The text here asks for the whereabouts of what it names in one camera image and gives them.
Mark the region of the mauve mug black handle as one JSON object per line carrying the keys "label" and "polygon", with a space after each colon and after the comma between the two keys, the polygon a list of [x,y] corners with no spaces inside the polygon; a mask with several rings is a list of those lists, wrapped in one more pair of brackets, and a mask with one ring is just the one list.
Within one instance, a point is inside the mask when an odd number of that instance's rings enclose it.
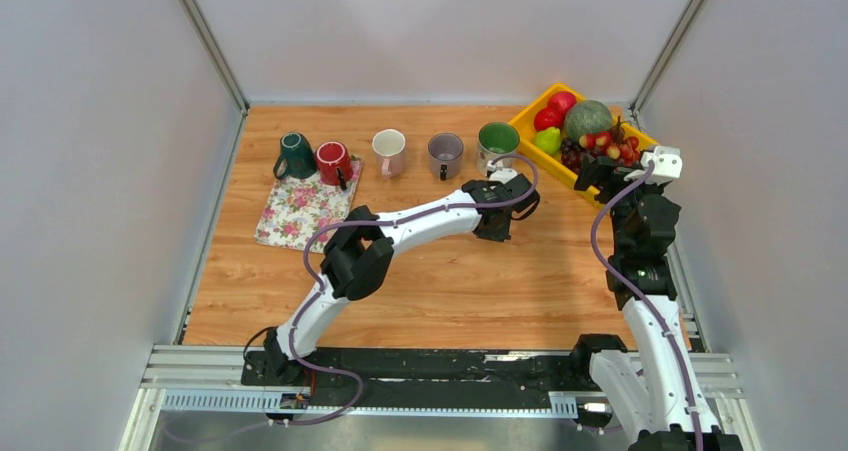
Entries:
{"label": "mauve mug black handle", "polygon": [[460,174],[464,144],[459,136],[453,133],[437,134],[429,140],[427,150],[430,171],[440,181]]}

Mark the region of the pink faceted mug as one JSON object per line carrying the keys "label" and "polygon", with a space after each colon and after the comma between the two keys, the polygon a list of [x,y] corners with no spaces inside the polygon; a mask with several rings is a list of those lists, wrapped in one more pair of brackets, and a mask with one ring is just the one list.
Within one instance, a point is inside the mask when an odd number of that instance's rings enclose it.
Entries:
{"label": "pink faceted mug", "polygon": [[384,178],[393,178],[406,168],[406,137],[397,129],[384,129],[372,138],[377,168]]}

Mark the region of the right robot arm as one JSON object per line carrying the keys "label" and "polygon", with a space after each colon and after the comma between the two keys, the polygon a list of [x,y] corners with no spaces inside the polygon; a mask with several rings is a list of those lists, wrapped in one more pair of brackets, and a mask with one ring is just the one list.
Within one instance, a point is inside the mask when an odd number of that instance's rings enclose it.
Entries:
{"label": "right robot arm", "polygon": [[590,243],[638,356],[616,335],[582,335],[571,374],[580,386],[604,392],[632,450],[740,450],[740,438],[724,432],[711,411],[683,338],[667,260],[681,208],[664,195],[681,166],[675,156],[645,155],[634,167],[584,157],[574,187],[601,188]]}

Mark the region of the dark green mug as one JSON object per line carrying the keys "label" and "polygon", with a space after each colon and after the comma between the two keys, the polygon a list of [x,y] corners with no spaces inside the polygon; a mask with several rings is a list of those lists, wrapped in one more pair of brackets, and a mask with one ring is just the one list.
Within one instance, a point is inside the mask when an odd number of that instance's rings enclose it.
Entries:
{"label": "dark green mug", "polygon": [[307,179],[317,173],[317,164],[307,138],[298,132],[290,132],[280,139],[280,152],[273,167],[278,180],[289,177]]}

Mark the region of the cream floral mug green inside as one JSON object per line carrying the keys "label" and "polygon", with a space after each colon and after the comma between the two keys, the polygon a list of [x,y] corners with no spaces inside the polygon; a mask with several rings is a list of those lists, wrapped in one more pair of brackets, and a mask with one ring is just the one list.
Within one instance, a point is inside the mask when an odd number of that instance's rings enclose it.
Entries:
{"label": "cream floral mug green inside", "polygon": [[514,153],[519,143],[520,136],[509,123],[491,122],[484,125],[478,133],[476,150],[478,172],[486,176],[487,164],[497,157]]}

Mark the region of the right arm base link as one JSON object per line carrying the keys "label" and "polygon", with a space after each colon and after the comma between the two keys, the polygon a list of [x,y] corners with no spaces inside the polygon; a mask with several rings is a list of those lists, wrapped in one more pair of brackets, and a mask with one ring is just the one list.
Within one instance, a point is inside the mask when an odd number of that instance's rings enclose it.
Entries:
{"label": "right arm base link", "polygon": [[644,380],[617,335],[581,334],[572,350],[579,372],[605,394],[631,443],[648,431],[653,414]]}

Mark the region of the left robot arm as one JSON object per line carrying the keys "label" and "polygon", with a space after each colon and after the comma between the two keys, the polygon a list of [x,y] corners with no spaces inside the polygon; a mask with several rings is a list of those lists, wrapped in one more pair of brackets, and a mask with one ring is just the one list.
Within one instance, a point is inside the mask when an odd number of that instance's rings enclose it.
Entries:
{"label": "left robot arm", "polygon": [[284,324],[267,330],[264,360],[253,362],[253,368],[280,384],[297,383],[318,339],[347,305],[383,285],[394,258],[453,235],[508,240],[512,221],[524,219],[538,206],[537,185],[537,178],[499,168],[438,200],[384,213],[359,206],[343,221],[320,229],[317,237],[331,238],[319,268],[307,270],[314,284]]}

